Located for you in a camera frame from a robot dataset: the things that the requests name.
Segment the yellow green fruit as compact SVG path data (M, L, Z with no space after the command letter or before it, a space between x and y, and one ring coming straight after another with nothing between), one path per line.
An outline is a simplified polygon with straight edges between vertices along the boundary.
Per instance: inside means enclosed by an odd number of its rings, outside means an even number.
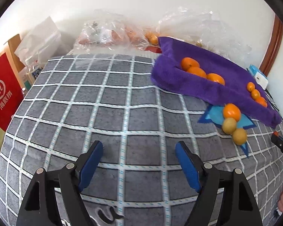
M243 128L236 129L232 133L232 140L235 145L241 146L247 141L247 132Z
M237 122L232 117L225 118L221 128L224 133L231 135L237 128Z

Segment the orange oval citrus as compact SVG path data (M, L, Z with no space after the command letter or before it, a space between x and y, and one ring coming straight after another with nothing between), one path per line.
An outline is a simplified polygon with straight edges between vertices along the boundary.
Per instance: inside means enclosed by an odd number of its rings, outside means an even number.
M233 118L236 122L239 122L241 119L241 111L240 109L232 104L226 104L223 108L223 117L226 118Z

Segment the large orange mandarin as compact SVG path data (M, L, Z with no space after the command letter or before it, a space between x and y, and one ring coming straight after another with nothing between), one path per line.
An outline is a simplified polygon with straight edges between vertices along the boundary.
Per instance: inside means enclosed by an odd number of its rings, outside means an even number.
M187 71L190 67L200 67L199 63L190 57L184 57L180 65L183 71Z

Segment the blue white tissue box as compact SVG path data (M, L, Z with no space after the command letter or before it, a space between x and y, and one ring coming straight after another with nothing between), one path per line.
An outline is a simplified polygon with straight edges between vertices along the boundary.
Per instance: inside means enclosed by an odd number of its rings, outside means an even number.
M252 77L255 79L257 84L259 84L263 90L267 89L268 79L267 77L254 65L250 65L247 69Z

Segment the grey checked table cloth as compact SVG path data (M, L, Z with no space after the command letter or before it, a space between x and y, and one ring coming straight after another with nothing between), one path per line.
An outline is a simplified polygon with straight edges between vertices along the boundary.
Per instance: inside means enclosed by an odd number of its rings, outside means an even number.
M48 61L19 105L0 152L0 217L15 225L38 168L57 170L99 140L104 147L82 192L98 225L183 225L197 193L175 155L183 141L217 169L240 168L263 225L276 222L283 155L273 129L242 115L247 143L222 132L222 108L151 82L152 58L66 55Z

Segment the red paper bag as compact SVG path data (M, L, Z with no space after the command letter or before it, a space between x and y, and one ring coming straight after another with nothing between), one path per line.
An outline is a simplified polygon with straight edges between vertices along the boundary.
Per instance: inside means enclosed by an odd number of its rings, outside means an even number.
M7 130L23 100L22 88L6 54L0 56L0 128Z

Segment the cardboard box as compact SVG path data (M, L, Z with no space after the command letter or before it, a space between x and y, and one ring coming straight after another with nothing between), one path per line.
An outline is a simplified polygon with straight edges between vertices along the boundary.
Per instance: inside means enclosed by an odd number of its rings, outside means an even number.
M15 51L20 43L20 35L16 34L15 36L7 40L7 42L4 44L9 59L11 59L12 64L18 73L25 68L24 64L20 61L19 57L15 54Z

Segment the large clear plastic bag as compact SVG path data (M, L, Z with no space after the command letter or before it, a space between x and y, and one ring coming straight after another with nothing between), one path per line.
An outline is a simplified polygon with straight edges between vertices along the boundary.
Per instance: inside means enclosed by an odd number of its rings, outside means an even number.
M217 13L178 7L158 21L160 36L168 36L218 54L246 68L252 48Z

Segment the fruit printed carton box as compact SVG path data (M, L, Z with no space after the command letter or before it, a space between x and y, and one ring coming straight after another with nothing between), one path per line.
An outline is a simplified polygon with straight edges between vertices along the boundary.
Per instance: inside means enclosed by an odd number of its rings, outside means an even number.
M162 53L162 50L161 50L160 47L156 47L156 46L153 46L153 45L147 46L146 48L143 49L143 51L149 51L149 52L152 52L152 53L155 53L155 54L161 54Z

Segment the white plastic bag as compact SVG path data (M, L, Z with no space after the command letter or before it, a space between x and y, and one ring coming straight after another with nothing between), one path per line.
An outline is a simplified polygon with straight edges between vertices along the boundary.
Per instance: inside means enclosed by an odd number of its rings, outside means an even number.
M48 17L22 39L15 54L25 66L30 67L47 62L61 45L61 33Z

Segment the small clear plastic bag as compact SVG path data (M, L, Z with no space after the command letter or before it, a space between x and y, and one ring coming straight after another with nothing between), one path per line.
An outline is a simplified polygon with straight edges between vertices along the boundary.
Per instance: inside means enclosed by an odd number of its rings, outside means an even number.
M87 52L95 48L145 50L149 45L142 27L124 15L94 10L75 40L74 48Z

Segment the brown wooden door frame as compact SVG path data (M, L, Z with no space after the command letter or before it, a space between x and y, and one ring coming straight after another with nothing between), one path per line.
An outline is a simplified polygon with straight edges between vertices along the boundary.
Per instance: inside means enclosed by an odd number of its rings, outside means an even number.
M259 70L262 71L262 73L265 76L268 76L275 62L275 59L278 55L278 51L282 42L282 37L283 37L283 23L280 21L278 16L275 15L270 42L268 44L265 56L259 68Z

